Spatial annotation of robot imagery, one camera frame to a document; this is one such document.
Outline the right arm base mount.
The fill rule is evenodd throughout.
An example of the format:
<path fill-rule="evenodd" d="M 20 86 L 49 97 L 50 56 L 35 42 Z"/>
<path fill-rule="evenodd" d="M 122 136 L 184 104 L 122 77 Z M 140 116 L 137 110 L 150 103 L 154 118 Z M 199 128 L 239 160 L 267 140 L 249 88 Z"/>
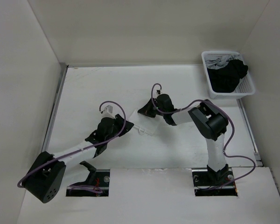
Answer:
<path fill-rule="evenodd" d="M 219 181 L 211 180 L 206 169 L 192 170 L 195 196 L 238 196 L 233 171 L 230 168 L 227 174 Z"/>

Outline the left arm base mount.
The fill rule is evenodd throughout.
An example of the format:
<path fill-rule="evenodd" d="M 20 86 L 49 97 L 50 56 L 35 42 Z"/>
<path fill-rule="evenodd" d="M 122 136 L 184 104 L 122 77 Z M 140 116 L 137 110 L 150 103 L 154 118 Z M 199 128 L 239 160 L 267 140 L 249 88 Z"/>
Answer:
<path fill-rule="evenodd" d="M 96 169 L 86 161 L 79 163 L 88 170 L 87 178 L 82 182 L 71 184 L 66 189 L 67 197 L 107 197 L 111 171 Z"/>

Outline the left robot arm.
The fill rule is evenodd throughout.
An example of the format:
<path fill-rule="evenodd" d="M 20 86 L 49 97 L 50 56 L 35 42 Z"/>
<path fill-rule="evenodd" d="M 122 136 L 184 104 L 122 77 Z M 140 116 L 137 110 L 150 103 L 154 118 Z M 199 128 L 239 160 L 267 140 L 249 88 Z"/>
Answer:
<path fill-rule="evenodd" d="M 58 193 L 65 171 L 79 163 L 88 168 L 80 173 L 80 182 L 91 186 L 95 182 L 95 168 L 85 159 L 93 159 L 102 154 L 111 140 L 128 133 L 133 126 L 134 123 L 119 114 L 103 117 L 97 129 L 80 144 L 58 154 L 47 151 L 40 153 L 18 186 L 26 189 L 42 203 L 47 203 Z"/>

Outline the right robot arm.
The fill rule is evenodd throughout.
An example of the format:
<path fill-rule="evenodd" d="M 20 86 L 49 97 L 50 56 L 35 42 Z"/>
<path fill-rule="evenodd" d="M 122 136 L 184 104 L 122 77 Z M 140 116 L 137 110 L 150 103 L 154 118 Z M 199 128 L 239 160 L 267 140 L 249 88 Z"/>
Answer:
<path fill-rule="evenodd" d="M 209 100 L 182 110 L 174 107 L 168 94 L 160 94 L 149 100 L 138 113 L 150 118 L 162 116 L 170 126 L 193 122 L 206 140 L 208 181 L 216 185 L 224 179 L 229 168 L 223 153 L 228 119 Z"/>

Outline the white tank top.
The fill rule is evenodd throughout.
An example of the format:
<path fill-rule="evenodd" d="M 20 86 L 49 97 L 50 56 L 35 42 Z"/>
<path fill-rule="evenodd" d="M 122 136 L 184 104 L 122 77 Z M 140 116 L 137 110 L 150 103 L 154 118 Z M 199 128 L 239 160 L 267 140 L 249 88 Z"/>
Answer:
<path fill-rule="evenodd" d="M 138 109 L 136 108 L 131 116 L 128 118 L 128 121 L 134 123 L 134 128 L 138 131 L 139 135 L 154 135 L 156 132 L 160 122 L 160 117 L 150 118 L 138 113 Z"/>

